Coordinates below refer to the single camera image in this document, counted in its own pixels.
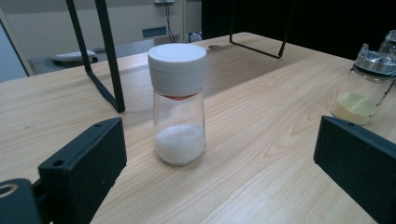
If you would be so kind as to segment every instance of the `dark background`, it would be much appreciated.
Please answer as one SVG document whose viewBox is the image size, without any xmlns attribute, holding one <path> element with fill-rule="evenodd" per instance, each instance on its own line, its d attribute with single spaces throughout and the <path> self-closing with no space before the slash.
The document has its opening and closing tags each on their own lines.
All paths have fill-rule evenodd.
<svg viewBox="0 0 396 224">
<path fill-rule="evenodd" d="M 202 0 L 204 39 L 230 33 L 232 1 Z M 288 43 L 355 60 L 363 43 L 377 50 L 396 30 L 395 0 L 292 1 L 235 0 L 234 32 L 282 40 L 292 8 Z"/>
</svg>

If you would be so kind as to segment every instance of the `screw hole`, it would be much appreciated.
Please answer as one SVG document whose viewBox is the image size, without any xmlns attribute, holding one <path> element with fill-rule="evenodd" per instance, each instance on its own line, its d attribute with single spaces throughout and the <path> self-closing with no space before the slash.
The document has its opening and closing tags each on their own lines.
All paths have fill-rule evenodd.
<svg viewBox="0 0 396 224">
<path fill-rule="evenodd" d="M 0 198 L 4 198 L 11 193 L 13 193 L 15 190 L 17 190 L 18 185 L 16 184 L 6 184 L 3 186 L 0 186 Z"/>
<path fill-rule="evenodd" d="M 64 164 L 64 161 L 55 161 L 52 165 L 53 166 L 61 166 Z"/>
</svg>

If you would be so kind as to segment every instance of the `white powder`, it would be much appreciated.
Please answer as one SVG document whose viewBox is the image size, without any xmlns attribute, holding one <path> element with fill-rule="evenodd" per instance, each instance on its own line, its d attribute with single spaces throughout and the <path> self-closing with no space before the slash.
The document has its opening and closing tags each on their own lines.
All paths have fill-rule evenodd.
<svg viewBox="0 0 396 224">
<path fill-rule="evenodd" d="M 155 151 L 163 161 L 186 165 L 205 150 L 205 130 L 196 124 L 169 127 L 155 135 Z"/>
<path fill-rule="evenodd" d="M 340 95 L 332 108 L 332 114 L 350 122 L 364 125 L 374 114 L 375 104 L 357 93 L 346 92 Z"/>
</svg>

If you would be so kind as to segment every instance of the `yellow liquid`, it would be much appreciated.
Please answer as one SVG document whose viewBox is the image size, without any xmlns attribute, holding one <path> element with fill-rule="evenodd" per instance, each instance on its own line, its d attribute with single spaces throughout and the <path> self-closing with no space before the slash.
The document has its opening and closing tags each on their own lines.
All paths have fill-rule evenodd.
<svg viewBox="0 0 396 224">
<path fill-rule="evenodd" d="M 332 108 L 332 114 L 350 122 L 364 125 L 376 110 L 375 104 L 357 93 L 346 92 L 340 95 Z"/>
</svg>

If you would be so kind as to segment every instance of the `black bracket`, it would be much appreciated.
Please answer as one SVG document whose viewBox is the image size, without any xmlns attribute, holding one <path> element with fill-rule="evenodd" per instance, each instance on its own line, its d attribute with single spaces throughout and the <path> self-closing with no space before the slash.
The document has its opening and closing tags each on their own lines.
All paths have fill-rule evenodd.
<svg viewBox="0 0 396 224">
<path fill-rule="evenodd" d="M 122 120 L 96 123 L 41 163 L 33 185 L 0 183 L 0 223 L 90 223 L 126 162 Z"/>
<path fill-rule="evenodd" d="M 285 34 L 283 35 L 283 40 L 282 40 L 282 45 L 280 46 L 279 52 L 277 55 L 275 54 L 271 54 L 259 49 L 254 49 L 252 47 L 249 47 L 247 45 L 243 45 L 243 44 L 239 44 L 233 41 L 233 27 L 234 27 L 234 21 L 235 21 L 235 1 L 237 0 L 232 0 L 232 9 L 231 9 L 231 22 L 230 22 L 230 43 L 242 47 L 244 49 L 250 49 L 253 50 L 255 52 L 258 52 L 260 54 L 264 54 L 266 56 L 272 57 L 272 58 L 276 58 L 276 59 L 280 59 L 283 56 L 283 51 L 285 50 L 285 46 L 288 40 L 288 36 L 289 36 L 289 30 L 290 30 L 290 25 L 291 25 L 291 21 L 292 21 L 292 12 L 294 9 L 294 2 L 295 0 L 292 0 L 291 2 L 291 6 L 290 6 L 290 13 L 289 13 L 289 18 L 288 18 L 288 23 L 286 25 L 286 30 L 285 30 Z"/>
<path fill-rule="evenodd" d="M 323 116 L 315 163 L 378 223 L 396 223 L 396 145 L 360 125 Z"/>
<path fill-rule="evenodd" d="M 120 71 L 117 63 L 116 51 L 114 48 L 113 36 L 111 34 L 110 20 L 108 18 L 106 0 L 95 0 L 96 10 L 99 16 L 99 22 L 102 29 L 102 36 L 105 41 L 105 50 L 108 60 L 108 66 L 110 68 L 111 80 L 113 83 L 114 96 L 108 91 L 103 83 L 98 79 L 95 73 L 92 71 L 90 59 L 87 54 L 87 48 L 85 46 L 84 37 L 81 32 L 81 27 L 78 21 L 78 15 L 73 0 L 66 0 L 67 8 L 70 13 L 70 17 L 73 22 L 73 27 L 76 32 L 79 50 L 81 51 L 82 61 L 84 62 L 85 72 L 88 77 L 95 84 L 96 88 L 108 100 L 117 112 L 123 112 L 125 110 L 125 103 L 123 99 L 122 86 L 120 81 Z"/>
</svg>

